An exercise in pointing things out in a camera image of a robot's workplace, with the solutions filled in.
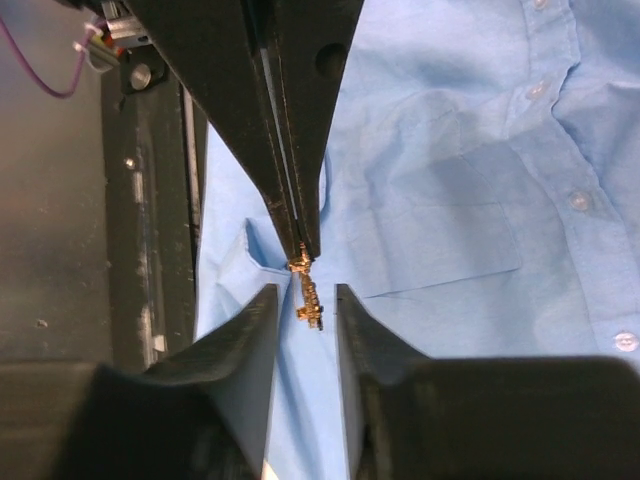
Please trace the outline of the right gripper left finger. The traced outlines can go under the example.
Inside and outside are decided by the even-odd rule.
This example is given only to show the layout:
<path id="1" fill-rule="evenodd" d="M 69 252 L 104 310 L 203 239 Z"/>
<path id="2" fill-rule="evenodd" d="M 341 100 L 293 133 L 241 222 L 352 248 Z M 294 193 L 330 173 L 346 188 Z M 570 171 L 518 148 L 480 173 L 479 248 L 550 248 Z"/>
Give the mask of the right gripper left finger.
<path id="1" fill-rule="evenodd" d="M 278 288 L 186 349 L 127 374 L 101 363 L 1 365 L 5 479 L 258 479 Z"/>

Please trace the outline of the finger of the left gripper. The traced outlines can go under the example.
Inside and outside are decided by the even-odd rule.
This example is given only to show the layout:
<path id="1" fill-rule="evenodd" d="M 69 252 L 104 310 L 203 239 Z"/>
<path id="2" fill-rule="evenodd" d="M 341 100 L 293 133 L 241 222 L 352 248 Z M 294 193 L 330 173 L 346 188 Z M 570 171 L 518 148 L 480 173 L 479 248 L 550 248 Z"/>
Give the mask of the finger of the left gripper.
<path id="1" fill-rule="evenodd" d="M 252 1 L 290 203 L 289 259 L 321 254 L 319 180 L 361 1 Z"/>
<path id="2" fill-rule="evenodd" d="M 271 2 L 126 5 L 256 186 L 286 257 L 297 257 L 300 237 L 263 62 Z"/>

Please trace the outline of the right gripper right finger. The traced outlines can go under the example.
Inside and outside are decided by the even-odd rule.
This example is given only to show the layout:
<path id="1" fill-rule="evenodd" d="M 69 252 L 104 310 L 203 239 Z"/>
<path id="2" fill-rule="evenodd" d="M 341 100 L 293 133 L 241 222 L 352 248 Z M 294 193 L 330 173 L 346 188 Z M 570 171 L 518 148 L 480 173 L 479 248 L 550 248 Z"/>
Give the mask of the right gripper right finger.
<path id="1" fill-rule="evenodd" d="M 635 479 L 639 375 L 611 357 L 433 359 L 336 288 L 354 479 Z"/>

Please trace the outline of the blue leaf brooch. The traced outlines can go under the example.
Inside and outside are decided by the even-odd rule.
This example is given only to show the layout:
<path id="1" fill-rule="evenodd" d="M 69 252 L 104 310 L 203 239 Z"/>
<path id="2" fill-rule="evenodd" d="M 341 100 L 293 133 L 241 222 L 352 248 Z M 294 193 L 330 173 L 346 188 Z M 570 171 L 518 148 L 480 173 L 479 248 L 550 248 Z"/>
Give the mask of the blue leaf brooch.
<path id="1" fill-rule="evenodd" d="M 288 267 L 297 277 L 301 289 L 302 305 L 295 307 L 296 316 L 306 321 L 311 329 L 322 331 L 324 307 L 321 305 L 315 282 L 311 278 L 312 259 L 304 243 L 299 243 L 300 255 L 289 261 Z"/>

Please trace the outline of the blue shirt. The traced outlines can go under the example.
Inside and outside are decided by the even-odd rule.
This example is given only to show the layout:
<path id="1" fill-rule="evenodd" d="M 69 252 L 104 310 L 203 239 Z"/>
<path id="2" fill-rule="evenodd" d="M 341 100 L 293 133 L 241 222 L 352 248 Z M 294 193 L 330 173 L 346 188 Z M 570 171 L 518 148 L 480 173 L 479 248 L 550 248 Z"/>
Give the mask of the blue shirt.
<path id="1" fill-rule="evenodd" d="M 334 287 L 433 357 L 639 361 L 639 5 L 368 1 L 319 183 L 324 327 L 208 138 L 196 332 L 281 292 L 265 470 L 345 479 Z"/>

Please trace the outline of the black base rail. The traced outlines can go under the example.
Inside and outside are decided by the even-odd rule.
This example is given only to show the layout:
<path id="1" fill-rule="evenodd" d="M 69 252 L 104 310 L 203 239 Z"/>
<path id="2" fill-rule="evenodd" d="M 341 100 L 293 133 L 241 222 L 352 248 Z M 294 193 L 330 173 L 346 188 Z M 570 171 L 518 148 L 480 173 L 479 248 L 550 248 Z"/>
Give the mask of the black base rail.
<path id="1" fill-rule="evenodd" d="M 207 120 L 151 46 L 101 81 L 113 362 L 141 372 L 189 346 Z"/>

